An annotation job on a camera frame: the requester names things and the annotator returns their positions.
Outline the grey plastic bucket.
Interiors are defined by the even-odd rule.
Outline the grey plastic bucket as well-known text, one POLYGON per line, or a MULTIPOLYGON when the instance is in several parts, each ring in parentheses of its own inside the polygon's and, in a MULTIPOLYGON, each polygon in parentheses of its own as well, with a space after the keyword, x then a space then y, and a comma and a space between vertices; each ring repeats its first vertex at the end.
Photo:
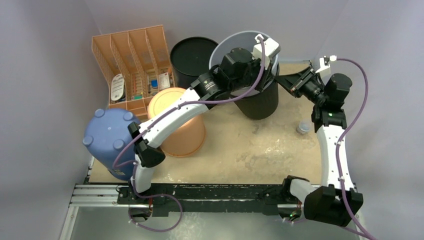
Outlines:
MULTIPOLYGON (((209 69, 211 69, 214 65, 221 64, 224 55, 229 53, 234 48, 242 48, 252 52, 254 46, 257 44, 255 37, 259 34, 261 34, 264 37, 265 41, 267 40, 267 38, 270 37, 266 33, 263 33, 260 31, 242 31, 225 38, 221 43, 217 45, 217 47, 212 52, 209 58, 209 64, 208 64, 209 69)), ((279 57, 277 54, 272 60, 273 65, 272 65, 271 73, 273 76, 279 75, 280 70, 279 70, 278 58, 279 57)), ((250 87, 241 88, 239 90, 231 92, 230 95, 232 96, 232 98, 238 97, 242 95, 243 93, 245 93, 249 88, 250 87)), ((249 94, 247 94, 246 97, 251 97, 259 93, 260 92, 258 90, 254 89, 249 94)))

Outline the black ribbed bin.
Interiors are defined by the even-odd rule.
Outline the black ribbed bin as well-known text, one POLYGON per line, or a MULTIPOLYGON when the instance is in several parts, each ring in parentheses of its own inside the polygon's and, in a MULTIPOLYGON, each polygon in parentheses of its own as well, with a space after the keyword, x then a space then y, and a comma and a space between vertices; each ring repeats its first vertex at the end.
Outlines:
POLYGON ((249 119, 265 119, 271 116, 278 107, 278 84, 275 81, 272 81, 263 92, 244 97, 234 103, 249 119))

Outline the dark navy cylindrical bin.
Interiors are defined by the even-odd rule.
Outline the dark navy cylindrical bin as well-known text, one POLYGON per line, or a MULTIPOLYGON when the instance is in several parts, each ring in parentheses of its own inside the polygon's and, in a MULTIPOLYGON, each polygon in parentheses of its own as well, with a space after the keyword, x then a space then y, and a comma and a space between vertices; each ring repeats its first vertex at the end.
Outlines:
POLYGON ((210 57, 218 43, 210 38, 193 36, 179 41, 170 52, 175 86, 187 89, 209 70, 210 57))

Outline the orange plastic bucket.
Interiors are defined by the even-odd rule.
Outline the orange plastic bucket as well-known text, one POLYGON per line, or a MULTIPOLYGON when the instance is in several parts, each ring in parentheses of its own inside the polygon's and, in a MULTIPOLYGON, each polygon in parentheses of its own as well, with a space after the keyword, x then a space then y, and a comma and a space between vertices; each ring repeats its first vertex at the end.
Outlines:
POLYGON ((198 101, 199 95, 192 89, 171 87, 157 93, 148 105, 150 126, 158 120, 143 139, 153 148, 161 148, 167 155, 183 158, 198 151, 206 139, 206 127, 202 113, 208 108, 204 104, 188 104, 198 101))

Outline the large blue plastic bucket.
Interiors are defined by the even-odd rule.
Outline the large blue plastic bucket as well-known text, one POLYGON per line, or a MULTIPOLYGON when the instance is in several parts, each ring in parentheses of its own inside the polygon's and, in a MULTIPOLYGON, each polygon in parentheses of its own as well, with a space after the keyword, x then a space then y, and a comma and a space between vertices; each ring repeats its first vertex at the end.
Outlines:
POLYGON ((113 162, 122 149, 133 139, 128 131, 131 123, 140 123, 132 112, 122 108, 102 109, 94 112, 87 124, 82 144, 112 176, 128 181, 133 174, 131 165, 113 169, 113 162))

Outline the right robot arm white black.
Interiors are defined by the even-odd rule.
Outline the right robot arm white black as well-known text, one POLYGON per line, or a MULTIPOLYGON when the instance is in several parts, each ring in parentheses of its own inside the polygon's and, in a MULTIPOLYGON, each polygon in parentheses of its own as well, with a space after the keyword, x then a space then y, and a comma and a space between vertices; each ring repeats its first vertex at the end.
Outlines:
POLYGON ((321 185, 312 186, 309 180, 289 175, 282 182, 280 196, 288 204, 302 203, 308 220, 346 227, 364 203, 351 180, 347 156, 348 128, 343 110, 352 80, 334 73, 326 84, 312 68, 302 72, 279 75, 275 81, 295 98, 306 97, 313 103, 311 121, 321 156, 321 185))

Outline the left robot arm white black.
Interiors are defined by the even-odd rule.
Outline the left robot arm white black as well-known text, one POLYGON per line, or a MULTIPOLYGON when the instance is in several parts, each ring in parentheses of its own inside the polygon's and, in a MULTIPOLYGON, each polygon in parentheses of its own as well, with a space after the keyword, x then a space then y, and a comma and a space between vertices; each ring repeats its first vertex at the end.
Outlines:
POLYGON ((133 188, 129 193, 132 201, 138 205, 148 201, 154 169, 166 158, 160 147, 166 138, 214 106, 262 90, 268 82, 275 53, 261 44, 255 45, 252 51, 236 47, 223 56, 221 63, 201 74, 181 97, 157 116, 128 126, 132 140, 127 147, 132 147, 135 153, 130 178, 133 188))

